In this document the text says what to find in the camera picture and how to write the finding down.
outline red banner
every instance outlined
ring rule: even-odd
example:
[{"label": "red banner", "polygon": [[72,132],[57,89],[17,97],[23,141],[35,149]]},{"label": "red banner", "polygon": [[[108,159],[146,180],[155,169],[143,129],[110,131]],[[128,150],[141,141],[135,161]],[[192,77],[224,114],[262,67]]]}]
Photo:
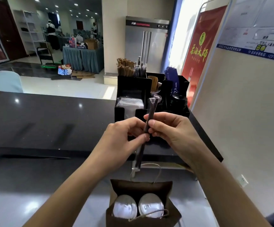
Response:
[{"label": "red banner", "polygon": [[193,101],[194,93],[226,7],[222,6],[204,11],[199,15],[182,70],[182,76],[185,79],[190,78],[189,92],[187,93],[188,107]]}]

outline refrigerator handle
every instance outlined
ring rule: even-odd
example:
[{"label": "refrigerator handle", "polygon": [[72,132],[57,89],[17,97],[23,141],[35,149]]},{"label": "refrigerator handle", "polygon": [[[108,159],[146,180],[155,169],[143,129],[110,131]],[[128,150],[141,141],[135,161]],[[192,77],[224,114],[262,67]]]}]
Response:
[{"label": "refrigerator handle", "polygon": [[145,31],[143,31],[142,49],[141,49],[141,62],[142,62],[142,59],[143,59],[144,39],[145,39]]},{"label": "refrigerator handle", "polygon": [[147,64],[147,62],[148,62],[148,55],[149,55],[149,53],[150,53],[150,39],[151,39],[151,37],[152,37],[152,32],[150,32],[150,37],[149,37],[149,39],[148,39],[146,64]]},{"label": "refrigerator handle", "polygon": [[145,38],[144,38],[144,43],[143,43],[143,45],[145,44],[145,48],[143,49],[143,51],[144,51],[144,56],[143,56],[143,54],[141,55],[141,61],[143,62],[143,63],[145,63],[145,55],[146,55],[146,45],[147,45],[147,35],[148,35],[148,31],[146,31],[146,34],[145,34],[146,36],[145,36]]}]

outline white shelving unit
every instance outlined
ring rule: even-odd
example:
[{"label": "white shelving unit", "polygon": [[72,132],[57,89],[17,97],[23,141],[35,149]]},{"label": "white shelving unit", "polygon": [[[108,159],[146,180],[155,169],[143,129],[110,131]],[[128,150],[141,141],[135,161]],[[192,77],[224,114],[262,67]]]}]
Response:
[{"label": "white shelving unit", "polygon": [[36,53],[38,56],[37,48],[40,47],[39,43],[46,42],[38,14],[23,10],[14,10],[14,18],[27,54]]}]

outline blue tablecloth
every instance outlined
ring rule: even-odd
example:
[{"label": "blue tablecloth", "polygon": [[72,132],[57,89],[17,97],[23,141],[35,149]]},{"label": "blue tablecloth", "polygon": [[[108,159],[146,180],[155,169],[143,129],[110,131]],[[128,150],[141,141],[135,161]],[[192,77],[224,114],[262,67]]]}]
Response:
[{"label": "blue tablecloth", "polygon": [[63,47],[63,63],[75,71],[99,73],[104,68],[103,47],[96,50]]}]

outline forearm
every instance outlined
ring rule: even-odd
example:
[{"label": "forearm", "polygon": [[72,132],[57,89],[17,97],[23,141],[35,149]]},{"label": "forearm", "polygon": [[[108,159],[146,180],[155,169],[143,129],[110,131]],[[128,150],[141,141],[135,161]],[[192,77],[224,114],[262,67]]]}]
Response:
[{"label": "forearm", "polygon": [[270,227],[230,172],[206,146],[194,155],[191,168],[220,227]]},{"label": "forearm", "polygon": [[101,174],[86,160],[25,223],[24,227],[69,227]]}]

